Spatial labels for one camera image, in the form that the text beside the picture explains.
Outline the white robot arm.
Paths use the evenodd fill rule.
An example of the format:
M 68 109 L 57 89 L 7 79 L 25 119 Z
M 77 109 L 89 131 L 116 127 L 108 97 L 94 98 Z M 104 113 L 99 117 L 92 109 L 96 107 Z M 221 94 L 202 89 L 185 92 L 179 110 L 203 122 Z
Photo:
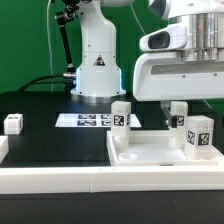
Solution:
M 112 98 L 121 89 L 116 65 L 116 28 L 101 13 L 134 0 L 81 0 L 66 17 L 80 19 L 82 63 L 76 73 L 75 97 L 92 102 Z M 134 67 L 133 95 L 159 101 L 175 127 L 173 100 L 224 98 L 224 0 L 149 0 L 149 8 L 168 26 L 144 35 L 143 54 Z

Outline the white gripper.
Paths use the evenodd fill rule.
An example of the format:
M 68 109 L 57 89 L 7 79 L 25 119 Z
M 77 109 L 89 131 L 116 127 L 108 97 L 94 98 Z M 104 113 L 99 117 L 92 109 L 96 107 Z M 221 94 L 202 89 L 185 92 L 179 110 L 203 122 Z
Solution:
M 133 95 L 138 101 L 161 101 L 167 125 L 176 128 L 166 100 L 224 98 L 224 61 L 183 62 L 176 51 L 145 53 L 135 64 Z

